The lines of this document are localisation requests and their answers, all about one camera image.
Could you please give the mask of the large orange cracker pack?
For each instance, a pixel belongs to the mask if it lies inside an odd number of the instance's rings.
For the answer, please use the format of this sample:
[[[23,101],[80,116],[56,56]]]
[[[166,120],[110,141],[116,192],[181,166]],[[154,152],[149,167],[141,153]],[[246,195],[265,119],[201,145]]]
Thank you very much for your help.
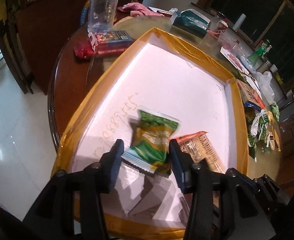
[[[216,150],[207,137],[207,132],[200,131],[175,138],[182,152],[188,153],[195,163],[207,160],[211,171],[225,173],[226,169]]]

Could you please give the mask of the beige blue biscuit pack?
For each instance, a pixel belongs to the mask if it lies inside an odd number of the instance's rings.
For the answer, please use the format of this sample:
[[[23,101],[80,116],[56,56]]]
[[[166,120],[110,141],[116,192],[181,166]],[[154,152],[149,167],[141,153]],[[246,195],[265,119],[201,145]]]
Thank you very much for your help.
[[[248,84],[236,79],[237,86],[240,90],[240,95],[245,107],[252,107],[256,111],[265,109],[265,104],[259,94]]]

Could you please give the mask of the green pea snack packet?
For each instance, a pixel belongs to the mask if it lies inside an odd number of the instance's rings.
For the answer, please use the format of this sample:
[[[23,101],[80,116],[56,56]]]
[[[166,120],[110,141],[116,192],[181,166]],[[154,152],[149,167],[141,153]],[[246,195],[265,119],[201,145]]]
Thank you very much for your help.
[[[169,141],[178,129],[179,121],[145,109],[138,110],[138,117],[131,146],[124,151],[122,159],[145,173],[169,176]]]

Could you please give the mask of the green crumpled cloth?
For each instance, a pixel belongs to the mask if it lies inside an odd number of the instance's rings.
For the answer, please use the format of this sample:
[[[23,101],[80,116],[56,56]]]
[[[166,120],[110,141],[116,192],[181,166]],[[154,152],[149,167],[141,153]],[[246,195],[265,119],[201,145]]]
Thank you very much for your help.
[[[276,102],[273,102],[270,105],[270,109],[271,109],[271,112],[272,112],[274,118],[276,119],[276,121],[279,122],[279,119],[280,119],[280,111],[279,111],[279,108],[278,108],[277,103]]]

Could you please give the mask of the white plastic bag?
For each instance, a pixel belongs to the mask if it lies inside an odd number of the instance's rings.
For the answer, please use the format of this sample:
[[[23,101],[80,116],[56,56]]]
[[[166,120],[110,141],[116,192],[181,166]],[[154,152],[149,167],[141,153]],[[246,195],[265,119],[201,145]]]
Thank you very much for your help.
[[[272,74],[269,71],[264,72],[263,74],[257,72],[255,74],[255,79],[258,82],[259,89],[263,93],[269,105],[273,105],[275,103],[274,98],[275,94],[271,88],[271,80]]]

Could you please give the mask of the printed advertising poster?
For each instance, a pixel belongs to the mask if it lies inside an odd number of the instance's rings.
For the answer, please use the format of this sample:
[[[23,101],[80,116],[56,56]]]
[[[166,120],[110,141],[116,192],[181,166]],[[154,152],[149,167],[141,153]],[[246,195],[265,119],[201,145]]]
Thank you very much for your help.
[[[258,82],[255,80],[254,76],[240,62],[240,60],[224,47],[221,47],[220,53],[240,72],[240,74],[244,74],[246,82],[254,90],[256,90],[257,93],[260,93]]]

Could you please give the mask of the yellow taped tray box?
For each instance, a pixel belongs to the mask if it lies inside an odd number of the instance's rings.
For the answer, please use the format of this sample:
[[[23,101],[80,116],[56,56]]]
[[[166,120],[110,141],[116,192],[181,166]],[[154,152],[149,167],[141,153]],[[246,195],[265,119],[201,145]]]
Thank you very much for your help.
[[[71,117],[53,171],[82,171],[123,142],[114,188],[102,195],[107,230],[129,239],[182,239],[189,205],[169,142],[204,136],[219,173],[248,172],[248,131],[237,79],[188,42],[152,28],[99,78]]]

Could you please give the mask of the clear plastic container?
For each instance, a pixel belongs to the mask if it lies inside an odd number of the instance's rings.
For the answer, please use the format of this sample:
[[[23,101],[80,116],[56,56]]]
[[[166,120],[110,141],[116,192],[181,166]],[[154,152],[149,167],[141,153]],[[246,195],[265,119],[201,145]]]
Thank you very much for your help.
[[[239,44],[231,39],[227,33],[223,32],[219,35],[218,42],[226,50],[230,51],[233,55],[239,55]]]

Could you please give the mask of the red snack package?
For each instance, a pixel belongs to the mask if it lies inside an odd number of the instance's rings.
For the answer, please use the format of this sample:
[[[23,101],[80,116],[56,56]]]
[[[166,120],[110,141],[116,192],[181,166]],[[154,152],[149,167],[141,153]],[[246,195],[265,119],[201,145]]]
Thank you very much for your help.
[[[91,59],[120,55],[135,42],[126,31],[116,30],[104,33],[88,33],[86,40],[73,47],[74,55],[78,59]]]

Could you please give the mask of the white paper roll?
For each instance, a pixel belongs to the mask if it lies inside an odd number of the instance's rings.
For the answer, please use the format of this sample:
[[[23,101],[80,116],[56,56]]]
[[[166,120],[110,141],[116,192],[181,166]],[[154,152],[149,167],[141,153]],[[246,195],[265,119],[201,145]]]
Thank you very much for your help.
[[[240,17],[237,19],[236,23],[234,24],[234,26],[232,27],[232,29],[234,31],[237,31],[240,28],[240,26],[242,25],[242,23],[244,22],[245,19],[246,19],[246,15],[241,14]]]

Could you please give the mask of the white red jar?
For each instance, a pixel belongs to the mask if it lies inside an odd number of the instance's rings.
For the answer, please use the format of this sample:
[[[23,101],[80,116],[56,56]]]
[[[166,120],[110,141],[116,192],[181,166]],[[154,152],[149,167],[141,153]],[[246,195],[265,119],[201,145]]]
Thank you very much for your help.
[[[219,36],[224,33],[228,27],[228,24],[224,20],[220,20],[214,30],[214,36],[219,38]]]

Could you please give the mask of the teal tissue box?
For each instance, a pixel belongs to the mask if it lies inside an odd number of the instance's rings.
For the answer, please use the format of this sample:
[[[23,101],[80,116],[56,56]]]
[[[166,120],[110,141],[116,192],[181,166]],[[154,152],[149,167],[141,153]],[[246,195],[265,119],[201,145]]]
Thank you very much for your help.
[[[175,11],[170,18],[171,25],[176,26],[199,38],[204,38],[210,19],[194,9]]]

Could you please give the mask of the clear plastic pitcher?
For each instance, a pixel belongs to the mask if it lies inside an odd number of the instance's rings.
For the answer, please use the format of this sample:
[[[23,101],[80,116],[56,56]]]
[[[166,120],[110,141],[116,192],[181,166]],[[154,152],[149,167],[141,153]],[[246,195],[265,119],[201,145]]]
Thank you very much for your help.
[[[103,33],[111,30],[118,0],[90,0],[87,31]]]

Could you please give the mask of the pink cloth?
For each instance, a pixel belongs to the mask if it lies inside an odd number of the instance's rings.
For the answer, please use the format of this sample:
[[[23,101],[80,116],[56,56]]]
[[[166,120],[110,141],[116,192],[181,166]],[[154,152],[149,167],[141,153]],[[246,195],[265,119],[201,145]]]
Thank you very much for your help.
[[[163,16],[163,14],[154,12],[141,3],[131,2],[117,8],[121,12],[129,12],[131,17],[139,16]]]

